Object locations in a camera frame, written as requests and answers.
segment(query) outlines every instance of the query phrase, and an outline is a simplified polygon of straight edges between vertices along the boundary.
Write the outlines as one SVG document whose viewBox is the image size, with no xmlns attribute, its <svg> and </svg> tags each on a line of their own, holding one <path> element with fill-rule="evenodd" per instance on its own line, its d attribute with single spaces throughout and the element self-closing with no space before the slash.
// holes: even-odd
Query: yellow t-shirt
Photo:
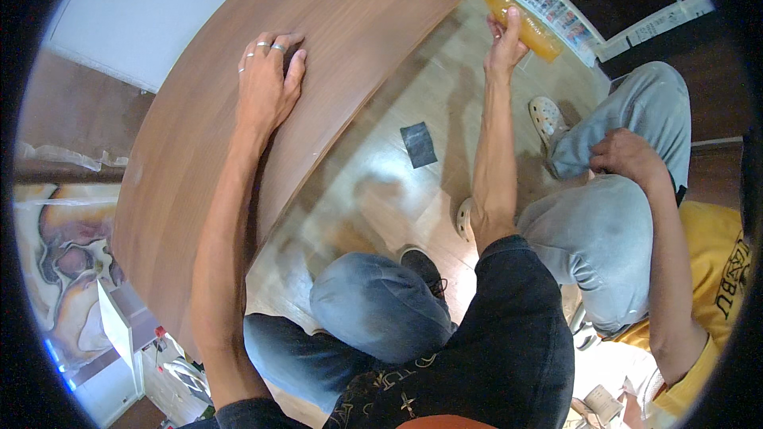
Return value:
<svg viewBox="0 0 763 429">
<path fill-rule="evenodd" d="M 751 260 L 737 211 L 687 201 L 679 214 L 691 259 L 692 314 L 710 337 L 686 376 L 653 401 L 673 415 L 688 409 L 710 377 L 742 306 Z M 649 321 L 634 325 L 616 340 L 649 350 Z"/>
</svg>

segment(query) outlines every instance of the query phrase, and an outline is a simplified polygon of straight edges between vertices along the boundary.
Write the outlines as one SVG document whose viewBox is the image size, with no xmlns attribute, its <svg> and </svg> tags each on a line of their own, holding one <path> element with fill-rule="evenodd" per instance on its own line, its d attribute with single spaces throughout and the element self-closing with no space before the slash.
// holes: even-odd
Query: gray jeans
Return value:
<svg viewBox="0 0 763 429">
<path fill-rule="evenodd" d="M 587 172 L 591 146 L 625 127 L 658 152 L 674 185 L 687 186 L 691 151 L 689 96 L 668 64 L 636 68 L 590 116 L 554 135 L 548 163 L 559 179 Z M 558 283 L 577 283 L 587 316 L 611 336 L 649 309 L 652 213 L 641 188 L 615 174 L 529 205 L 517 226 Z"/>
</svg>

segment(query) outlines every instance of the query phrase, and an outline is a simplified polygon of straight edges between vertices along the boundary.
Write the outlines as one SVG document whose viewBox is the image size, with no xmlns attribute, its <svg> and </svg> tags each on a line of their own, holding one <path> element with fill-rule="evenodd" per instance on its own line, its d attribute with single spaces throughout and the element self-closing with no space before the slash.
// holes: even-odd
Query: light blue jeans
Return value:
<svg viewBox="0 0 763 429">
<path fill-rule="evenodd" d="M 625 127 L 658 152 L 674 186 L 687 186 L 691 151 L 689 95 L 670 65 L 636 68 L 574 128 L 553 135 L 548 164 L 559 179 L 588 171 L 591 147 Z M 649 309 L 652 213 L 641 188 L 615 174 L 529 205 L 517 226 L 557 282 L 577 283 L 587 316 L 611 336 Z"/>
<path fill-rule="evenodd" d="M 310 309 L 330 334 L 253 313 L 244 345 L 263 378 L 326 413 L 356 375 L 435 353 L 458 328 L 417 273 L 370 253 L 332 262 L 313 284 Z"/>
</svg>

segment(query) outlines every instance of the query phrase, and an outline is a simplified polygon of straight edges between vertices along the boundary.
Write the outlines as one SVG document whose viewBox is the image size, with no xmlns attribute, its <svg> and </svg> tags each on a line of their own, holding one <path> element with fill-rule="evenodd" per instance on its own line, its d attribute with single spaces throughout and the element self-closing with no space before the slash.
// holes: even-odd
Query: orange juice bottle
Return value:
<svg viewBox="0 0 763 429">
<path fill-rule="evenodd" d="M 520 40 L 535 52 L 540 58 L 551 63 L 562 52 L 562 43 L 546 26 L 534 18 L 514 0 L 484 0 L 498 22 L 506 26 L 506 14 L 509 7 L 515 6 L 520 10 Z"/>
</svg>

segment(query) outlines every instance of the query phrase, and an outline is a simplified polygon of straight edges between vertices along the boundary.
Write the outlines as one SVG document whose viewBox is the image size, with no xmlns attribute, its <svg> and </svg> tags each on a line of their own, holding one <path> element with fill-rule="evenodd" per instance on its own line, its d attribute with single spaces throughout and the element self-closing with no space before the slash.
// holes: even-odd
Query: person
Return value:
<svg viewBox="0 0 763 429">
<path fill-rule="evenodd" d="M 558 283 L 577 284 L 599 334 L 651 350 L 664 384 L 643 416 L 669 425 L 710 376 L 751 262 L 738 212 L 682 202 L 691 151 L 686 83 L 651 62 L 572 129 L 548 99 L 531 101 L 529 111 L 556 177 L 604 174 L 530 204 L 517 227 Z"/>
<path fill-rule="evenodd" d="M 517 166 L 512 70 L 527 53 L 519 13 L 494 18 L 484 60 L 482 130 L 474 163 L 476 294 L 460 327 L 440 275 L 419 249 L 401 262 L 349 253 L 314 282 L 310 305 L 326 332 L 281 317 L 244 317 L 240 250 L 255 168 L 300 93 L 306 52 L 285 79 L 283 49 L 299 34 L 264 33 L 239 64 L 240 99 L 199 238 L 192 320 L 219 427 L 305 427 L 286 417 L 263 377 L 330 412 L 324 427 L 560 427 L 574 349 L 561 294 L 514 224 Z"/>
</svg>

